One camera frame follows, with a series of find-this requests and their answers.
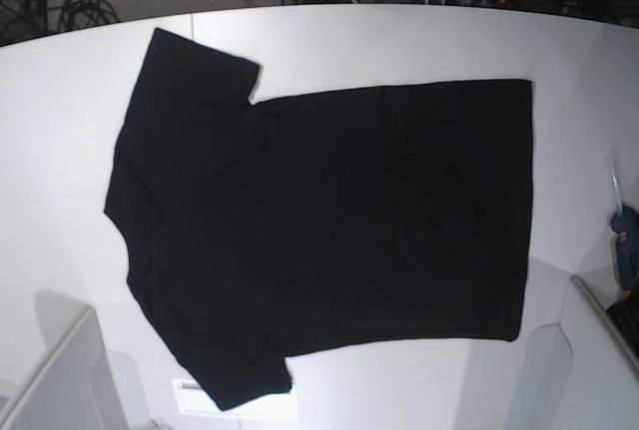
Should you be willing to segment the black T-shirt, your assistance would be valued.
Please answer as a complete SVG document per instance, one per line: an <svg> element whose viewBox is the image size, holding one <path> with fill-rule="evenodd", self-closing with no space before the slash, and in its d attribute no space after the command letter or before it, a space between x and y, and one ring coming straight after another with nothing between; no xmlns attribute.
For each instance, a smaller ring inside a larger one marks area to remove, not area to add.
<svg viewBox="0 0 639 430"><path fill-rule="evenodd" d="M260 66L156 30L105 213L127 282L223 410L290 357L520 332L533 85L381 86L252 103Z"/></svg>

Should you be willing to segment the clear glue stick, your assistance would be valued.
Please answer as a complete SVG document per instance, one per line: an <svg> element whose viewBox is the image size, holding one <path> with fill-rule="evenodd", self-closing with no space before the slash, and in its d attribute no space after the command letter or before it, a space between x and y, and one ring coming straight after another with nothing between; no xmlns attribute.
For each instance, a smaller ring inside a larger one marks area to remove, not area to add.
<svg viewBox="0 0 639 430"><path fill-rule="evenodd" d="M613 198L613 204L615 213L617 215L623 214L623 199L620 189L620 182L617 172L616 161L613 155L610 155L607 159L607 167L609 173L610 189Z"/></svg>

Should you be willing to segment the blue glue gun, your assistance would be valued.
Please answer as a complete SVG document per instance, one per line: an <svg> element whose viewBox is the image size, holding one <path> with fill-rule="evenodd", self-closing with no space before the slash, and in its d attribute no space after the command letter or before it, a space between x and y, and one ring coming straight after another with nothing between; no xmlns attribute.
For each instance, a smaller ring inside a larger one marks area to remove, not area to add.
<svg viewBox="0 0 639 430"><path fill-rule="evenodd" d="M626 205L622 213L615 214L610 220L615 233L615 254L617 273L621 287L632 291L638 285L638 214Z"/></svg>

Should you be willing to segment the black keyboard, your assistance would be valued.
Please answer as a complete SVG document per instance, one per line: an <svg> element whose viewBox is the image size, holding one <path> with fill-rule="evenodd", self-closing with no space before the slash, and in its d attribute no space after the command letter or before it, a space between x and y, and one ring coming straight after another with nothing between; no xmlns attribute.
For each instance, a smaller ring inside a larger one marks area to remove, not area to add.
<svg viewBox="0 0 639 430"><path fill-rule="evenodd" d="M639 349L638 304L638 288L635 288L607 309L608 316L635 354Z"/></svg>

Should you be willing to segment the right white partition panel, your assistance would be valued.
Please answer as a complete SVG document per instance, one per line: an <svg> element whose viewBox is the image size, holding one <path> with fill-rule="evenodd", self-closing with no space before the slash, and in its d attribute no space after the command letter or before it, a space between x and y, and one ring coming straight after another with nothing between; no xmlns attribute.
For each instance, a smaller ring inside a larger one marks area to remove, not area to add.
<svg viewBox="0 0 639 430"><path fill-rule="evenodd" d="M638 427L638 359L583 279L560 322L531 334L505 427Z"/></svg>

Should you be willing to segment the white partition panel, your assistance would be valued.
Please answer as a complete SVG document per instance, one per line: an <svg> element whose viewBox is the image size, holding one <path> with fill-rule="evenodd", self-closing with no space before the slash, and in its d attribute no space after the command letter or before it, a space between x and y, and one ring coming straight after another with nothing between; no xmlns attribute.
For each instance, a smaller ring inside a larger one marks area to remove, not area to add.
<svg viewBox="0 0 639 430"><path fill-rule="evenodd" d="M583 279L560 322L531 334L505 427L638 427L638 359Z"/></svg>
<svg viewBox="0 0 639 430"><path fill-rule="evenodd" d="M3 429L127 429L98 317L82 309L1 412Z"/></svg>

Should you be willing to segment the left white partition panel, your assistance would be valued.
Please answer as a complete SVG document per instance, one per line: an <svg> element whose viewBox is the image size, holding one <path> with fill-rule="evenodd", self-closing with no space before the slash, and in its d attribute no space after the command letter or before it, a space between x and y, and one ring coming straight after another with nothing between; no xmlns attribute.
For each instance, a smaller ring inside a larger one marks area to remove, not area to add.
<svg viewBox="0 0 639 430"><path fill-rule="evenodd" d="M3 429L127 429L98 317L82 309L1 412Z"/></svg>

